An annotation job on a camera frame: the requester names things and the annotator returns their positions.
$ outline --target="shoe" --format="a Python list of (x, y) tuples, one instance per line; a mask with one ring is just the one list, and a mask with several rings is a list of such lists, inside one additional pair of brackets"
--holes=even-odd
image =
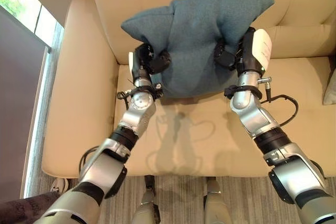
[(65, 193), (69, 189), (69, 181), (67, 178), (55, 178), (50, 191), (56, 191), (59, 194)]

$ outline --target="blue pillow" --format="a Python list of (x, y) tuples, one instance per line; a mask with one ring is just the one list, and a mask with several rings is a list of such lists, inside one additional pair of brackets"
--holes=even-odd
[(170, 6), (145, 10), (124, 21), (121, 28), (153, 47), (164, 49), (172, 62), (152, 76), (163, 84), (165, 97), (187, 98), (220, 92), (236, 84), (235, 71), (218, 65), (213, 52), (224, 38), (234, 54), (250, 24), (274, 0), (174, 0)]

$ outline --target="window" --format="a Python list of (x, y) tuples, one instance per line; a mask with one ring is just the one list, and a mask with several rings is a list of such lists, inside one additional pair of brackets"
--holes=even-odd
[(51, 46), (57, 21), (39, 0), (0, 0), (0, 5)]

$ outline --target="sofa armrest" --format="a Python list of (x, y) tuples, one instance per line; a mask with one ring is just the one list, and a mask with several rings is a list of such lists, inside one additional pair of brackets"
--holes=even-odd
[(42, 169), (78, 177), (82, 154), (113, 128), (119, 65), (94, 0), (72, 0), (51, 95)]

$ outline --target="beige sofa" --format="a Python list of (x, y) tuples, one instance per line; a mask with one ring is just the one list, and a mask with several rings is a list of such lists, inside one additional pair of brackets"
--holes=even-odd
[[(125, 106), (116, 92), (132, 87), (128, 52), (140, 44), (120, 24), (141, 10), (171, 0), (73, 0), (67, 16), (44, 143), (43, 171), (78, 177), (78, 163), (116, 127)], [(252, 26), (273, 42), (265, 76), (272, 93), (299, 102), (283, 129), (324, 169), (336, 175), (336, 105), (323, 106), (335, 49), (336, 0), (275, 0)], [(129, 175), (265, 176), (269, 167), (230, 111), (222, 93), (160, 100), (147, 132), (126, 164)], [(265, 104), (279, 121), (290, 117), (285, 101)]]

